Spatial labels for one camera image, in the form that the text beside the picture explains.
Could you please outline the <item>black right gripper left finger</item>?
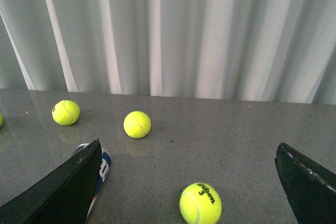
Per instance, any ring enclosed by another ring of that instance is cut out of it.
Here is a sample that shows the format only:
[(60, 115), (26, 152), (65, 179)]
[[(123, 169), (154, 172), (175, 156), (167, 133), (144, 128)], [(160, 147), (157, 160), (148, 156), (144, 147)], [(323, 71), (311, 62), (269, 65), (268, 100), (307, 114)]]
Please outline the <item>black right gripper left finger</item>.
[(1, 206), (1, 223), (85, 223), (99, 180), (99, 140)]

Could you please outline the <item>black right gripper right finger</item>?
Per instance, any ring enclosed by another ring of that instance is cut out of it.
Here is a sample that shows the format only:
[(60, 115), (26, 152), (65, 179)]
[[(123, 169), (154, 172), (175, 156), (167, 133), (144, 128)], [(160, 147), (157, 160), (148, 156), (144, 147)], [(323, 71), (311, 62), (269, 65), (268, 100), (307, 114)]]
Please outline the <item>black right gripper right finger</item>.
[(276, 151), (276, 170), (298, 223), (335, 223), (335, 174), (290, 145)]

